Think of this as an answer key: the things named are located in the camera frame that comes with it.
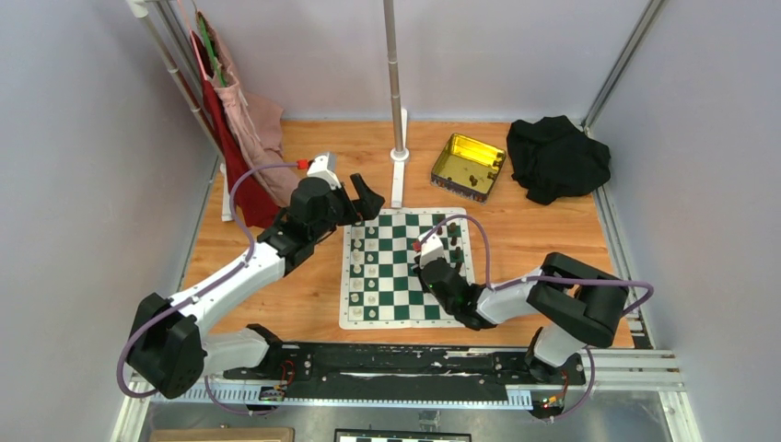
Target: black cloth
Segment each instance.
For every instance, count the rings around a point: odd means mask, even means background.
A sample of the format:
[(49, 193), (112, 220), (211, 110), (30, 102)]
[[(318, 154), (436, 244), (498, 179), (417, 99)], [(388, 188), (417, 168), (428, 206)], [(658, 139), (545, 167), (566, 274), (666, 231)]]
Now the black cloth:
[(550, 204), (560, 196), (588, 194), (610, 179), (610, 149), (580, 132), (569, 119), (518, 120), (507, 134), (513, 180), (526, 197)]

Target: green hanger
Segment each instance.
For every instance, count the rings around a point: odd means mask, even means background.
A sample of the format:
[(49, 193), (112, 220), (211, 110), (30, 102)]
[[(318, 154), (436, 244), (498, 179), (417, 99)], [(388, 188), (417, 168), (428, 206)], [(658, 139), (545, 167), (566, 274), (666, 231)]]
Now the green hanger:
[(214, 69), (217, 78), (219, 78), (220, 84), (225, 87), (227, 86), (227, 82), (222, 75), (222, 69), (219, 68), (219, 62), (215, 55), (215, 48), (212, 46), (211, 39), (209, 39), (209, 33), (206, 31), (206, 22), (201, 15), (198, 15), (198, 27), (201, 29), (201, 37), (204, 39), (204, 46), (206, 46), (206, 52), (209, 54), (209, 62), (212, 64), (212, 69)]

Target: open metal box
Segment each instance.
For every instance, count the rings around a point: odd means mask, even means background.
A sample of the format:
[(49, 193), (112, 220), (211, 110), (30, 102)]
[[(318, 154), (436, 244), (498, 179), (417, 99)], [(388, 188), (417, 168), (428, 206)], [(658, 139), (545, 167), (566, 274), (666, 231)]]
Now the open metal box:
[(431, 182), (478, 203), (485, 203), (494, 188), (507, 154), (461, 134), (450, 136), (431, 170)]

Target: black mounting plate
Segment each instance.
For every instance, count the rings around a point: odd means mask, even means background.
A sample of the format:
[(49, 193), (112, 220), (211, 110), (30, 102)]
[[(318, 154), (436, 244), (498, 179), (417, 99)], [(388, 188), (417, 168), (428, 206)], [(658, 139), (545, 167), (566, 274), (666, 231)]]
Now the black mounting plate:
[[(274, 359), (296, 367), (286, 397), (398, 401), (505, 401), (506, 385), (540, 385), (525, 349), (373, 343), (285, 343)], [(563, 365), (569, 385), (584, 385), (579, 355)], [(282, 366), (238, 368), (230, 379), (279, 380)], [(545, 385), (563, 385), (553, 377)]]

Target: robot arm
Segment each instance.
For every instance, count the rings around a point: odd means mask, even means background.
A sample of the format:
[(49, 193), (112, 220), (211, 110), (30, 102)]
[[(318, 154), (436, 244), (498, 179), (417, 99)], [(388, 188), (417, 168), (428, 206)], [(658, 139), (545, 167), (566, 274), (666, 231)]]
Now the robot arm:
[(541, 267), (492, 287), (467, 283), (445, 260), (436, 234), (420, 243), (417, 260), (416, 272), (424, 290), (470, 329), (494, 328), (512, 318), (537, 313), (550, 319), (553, 323), (534, 335), (525, 361), (542, 382), (558, 376), (558, 367), (584, 346), (611, 346), (628, 297), (626, 287), (584, 285), (570, 296), (567, 291), (572, 285), (540, 280), (545, 276), (617, 279), (561, 253), (550, 253)]
[[(350, 179), (358, 199), (351, 201), (334, 173), (335, 163), (333, 154), (317, 156), (293, 191), (290, 207), (236, 260), (168, 299), (152, 294), (141, 301), (131, 335), (192, 298), (143, 333), (125, 359), (165, 397), (182, 395), (201, 376), (258, 366), (269, 348), (280, 344), (276, 336), (260, 326), (217, 335), (209, 334), (212, 328), (244, 299), (295, 270), (336, 227), (377, 217), (384, 198), (354, 174)], [(198, 297), (208, 286), (212, 288)]]

